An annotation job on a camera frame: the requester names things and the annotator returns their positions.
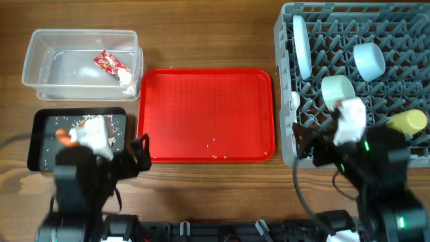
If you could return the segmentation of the rice and food leftovers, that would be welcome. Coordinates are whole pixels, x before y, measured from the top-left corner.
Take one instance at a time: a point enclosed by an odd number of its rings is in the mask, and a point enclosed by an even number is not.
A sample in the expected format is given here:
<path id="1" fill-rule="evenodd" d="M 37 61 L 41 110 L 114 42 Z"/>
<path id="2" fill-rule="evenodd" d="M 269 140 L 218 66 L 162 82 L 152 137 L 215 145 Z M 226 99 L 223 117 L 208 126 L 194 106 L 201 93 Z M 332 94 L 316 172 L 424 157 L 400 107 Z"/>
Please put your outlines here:
<path id="1" fill-rule="evenodd" d="M 110 137 L 108 138 L 108 141 L 109 141 L 109 144 L 110 144 L 110 147 L 112 148 L 112 141 L 110 140 L 114 135 L 113 135 L 113 131 L 112 131 L 112 125 L 110 124 L 110 121 L 109 120 L 107 120 L 107 119 L 105 119 L 106 121 L 107 121 L 107 127 L 108 127 L 108 130 L 110 131 Z"/>

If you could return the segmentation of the white plastic spoon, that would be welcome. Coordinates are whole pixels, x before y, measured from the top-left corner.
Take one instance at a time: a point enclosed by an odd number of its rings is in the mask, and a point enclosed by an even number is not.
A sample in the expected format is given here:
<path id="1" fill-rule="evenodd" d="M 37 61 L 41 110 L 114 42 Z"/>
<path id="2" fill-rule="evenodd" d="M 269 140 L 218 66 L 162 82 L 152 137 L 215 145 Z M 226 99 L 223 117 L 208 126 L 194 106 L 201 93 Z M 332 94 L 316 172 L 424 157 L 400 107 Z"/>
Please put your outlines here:
<path id="1" fill-rule="evenodd" d="M 292 92 L 292 102 L 291 102 L 291 109 L 292 109 L 292 117 L 293 117 L 293 121 L 294 123 L 297 123 L 298 121 L 298 108 L 300 106 L 300 95 L 298 94 L 298 92 L 293 91 Z"/>

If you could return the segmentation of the pale green bowl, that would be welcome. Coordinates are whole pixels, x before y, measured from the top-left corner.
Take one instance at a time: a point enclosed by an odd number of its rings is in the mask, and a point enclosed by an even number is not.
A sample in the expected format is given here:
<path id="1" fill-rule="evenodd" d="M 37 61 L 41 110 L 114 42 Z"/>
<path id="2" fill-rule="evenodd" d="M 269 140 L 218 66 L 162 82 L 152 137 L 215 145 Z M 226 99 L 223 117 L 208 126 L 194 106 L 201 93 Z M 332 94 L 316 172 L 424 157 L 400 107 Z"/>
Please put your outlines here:
<path id="1" fill-rule="evenodd" d="M 344 75 L 328 76 L 321 82 L 322 98 L 326 107 L 333 111 L 336 103 L 342 99 L 355 97 L 351 81 Z"/>

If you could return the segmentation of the orange carrot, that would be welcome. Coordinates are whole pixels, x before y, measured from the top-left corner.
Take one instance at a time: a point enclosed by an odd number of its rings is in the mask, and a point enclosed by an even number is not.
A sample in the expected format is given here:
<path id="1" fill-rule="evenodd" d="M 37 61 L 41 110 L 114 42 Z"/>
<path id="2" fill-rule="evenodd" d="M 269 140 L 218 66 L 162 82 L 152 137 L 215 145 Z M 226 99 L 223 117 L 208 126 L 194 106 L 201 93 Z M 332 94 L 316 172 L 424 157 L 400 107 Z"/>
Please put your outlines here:
<path id="1" fill-rule="evenodd" d="M 65 147 L 76 147 L 80 145 L 78 142 L 72 141 L 69 132 L 63 128 L 60 128 L 55 132 L 55 137 L 56 140 Z"/>

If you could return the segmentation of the white tissue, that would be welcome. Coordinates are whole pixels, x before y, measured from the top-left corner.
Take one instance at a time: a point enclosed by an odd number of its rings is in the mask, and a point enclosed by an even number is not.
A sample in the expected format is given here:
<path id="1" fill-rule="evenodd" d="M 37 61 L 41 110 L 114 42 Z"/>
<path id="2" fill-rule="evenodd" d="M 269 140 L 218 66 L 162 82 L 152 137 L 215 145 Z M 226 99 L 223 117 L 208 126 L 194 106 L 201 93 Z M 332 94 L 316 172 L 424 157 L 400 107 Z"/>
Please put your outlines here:
<path id="1" fill-rule="evenodd" d="M 129 85 L 132 80 L 132 73 L 128 69 L 119 68 L 118 77 L 120 79 L 120 85 Z"/>

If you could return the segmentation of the yellow plastic cup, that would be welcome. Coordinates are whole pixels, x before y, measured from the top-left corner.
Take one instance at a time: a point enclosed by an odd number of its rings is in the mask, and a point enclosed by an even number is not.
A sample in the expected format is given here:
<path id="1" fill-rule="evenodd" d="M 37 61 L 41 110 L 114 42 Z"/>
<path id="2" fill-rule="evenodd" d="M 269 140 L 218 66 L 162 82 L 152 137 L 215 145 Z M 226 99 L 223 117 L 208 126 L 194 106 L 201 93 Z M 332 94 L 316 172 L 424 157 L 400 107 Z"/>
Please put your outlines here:
<path id="1" fill-rule="evenodd" d="M 424 129 L 427 123 L 428 119 L 423 111 L 412 109 L 391 116 L 386 125 L 404 135 L 414 135 Z"/>

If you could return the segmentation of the light blue bowl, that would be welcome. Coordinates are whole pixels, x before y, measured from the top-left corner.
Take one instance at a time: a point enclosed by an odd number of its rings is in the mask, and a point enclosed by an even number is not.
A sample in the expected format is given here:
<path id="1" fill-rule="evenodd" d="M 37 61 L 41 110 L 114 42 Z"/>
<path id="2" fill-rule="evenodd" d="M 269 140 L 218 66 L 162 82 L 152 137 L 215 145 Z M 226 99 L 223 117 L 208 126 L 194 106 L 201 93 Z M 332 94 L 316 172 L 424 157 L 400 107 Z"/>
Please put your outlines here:
<path id="1" fill-rule="evenodd" d="M 373 42 L 358 44 L 353 47 L 355 66 L 366 82 L 381 77 L 386 70 L 386 61 L 381 49 Z"/>

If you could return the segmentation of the light blue plate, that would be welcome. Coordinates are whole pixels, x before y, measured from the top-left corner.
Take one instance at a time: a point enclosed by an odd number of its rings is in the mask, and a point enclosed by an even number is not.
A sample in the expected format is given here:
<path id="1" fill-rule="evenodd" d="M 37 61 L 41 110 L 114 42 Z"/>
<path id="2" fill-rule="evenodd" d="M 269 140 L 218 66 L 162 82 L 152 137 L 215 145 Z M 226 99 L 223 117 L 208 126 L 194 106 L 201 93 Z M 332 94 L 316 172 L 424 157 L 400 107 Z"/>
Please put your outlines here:
<path id="1" fill-rule="evenodd" d="M 306 22 L 300 15 L 293 16 L 293 37 L 300 75 L 306 80 L 311 76 L 312 62 Z"/>

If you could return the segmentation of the red snack wrapper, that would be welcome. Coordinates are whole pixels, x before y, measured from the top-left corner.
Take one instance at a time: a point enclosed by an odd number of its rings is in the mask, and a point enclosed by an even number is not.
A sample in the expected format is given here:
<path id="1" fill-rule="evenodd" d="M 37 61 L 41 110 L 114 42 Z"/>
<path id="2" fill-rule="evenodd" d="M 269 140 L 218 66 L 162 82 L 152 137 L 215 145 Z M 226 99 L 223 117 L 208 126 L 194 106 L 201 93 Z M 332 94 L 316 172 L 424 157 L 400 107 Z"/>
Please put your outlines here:
<path id="1" fill-rule="evenodd" d="M 131 74 L 131 69 L 119 61 L 115 56 L 103 50 L 97 55 L 93 62 L 106 73 L 119 77 L 124 73 Z"/>

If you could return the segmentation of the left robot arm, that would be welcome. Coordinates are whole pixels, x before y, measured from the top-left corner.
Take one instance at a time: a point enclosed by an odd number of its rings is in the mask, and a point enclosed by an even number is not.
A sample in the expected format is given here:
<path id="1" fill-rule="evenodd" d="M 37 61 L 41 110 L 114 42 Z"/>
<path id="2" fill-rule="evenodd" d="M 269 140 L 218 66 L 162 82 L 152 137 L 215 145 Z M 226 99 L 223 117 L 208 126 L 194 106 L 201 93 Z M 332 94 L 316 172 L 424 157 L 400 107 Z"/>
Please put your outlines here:
<path id="1" fill-rule="evenodd" d="M 150 236 L 136 215 L 103 213 L 122 179 L 137 177 L 151 168 L 150 140 L 144 134 L 130 143 L 129 151 L 116 153 L 112 160 L 95 154 L 89 147 L 62 150 L 54 166 L 55 195 L 36 235 L 37 242 L 63 241 L 149 241 Z"/>

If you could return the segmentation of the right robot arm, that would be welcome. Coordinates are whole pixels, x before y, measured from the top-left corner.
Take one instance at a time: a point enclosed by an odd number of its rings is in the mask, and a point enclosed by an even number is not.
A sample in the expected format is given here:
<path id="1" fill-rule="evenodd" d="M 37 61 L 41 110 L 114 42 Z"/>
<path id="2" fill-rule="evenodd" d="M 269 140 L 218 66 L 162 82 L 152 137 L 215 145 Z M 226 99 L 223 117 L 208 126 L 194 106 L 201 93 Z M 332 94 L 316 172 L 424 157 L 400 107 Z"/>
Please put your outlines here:
<path id="1" fill-rule="evenodd" d="M 359 219 L 370 241 L 428 241 L 429 215 L 406 186 L 410 151 L 403 133 L 377 126 L 358 141 L 335 145 L 332 132 L 292 127 L 299 145 L 292 168 L 313 152 L 315 166 L 334 164 L 359 192 Z"/>

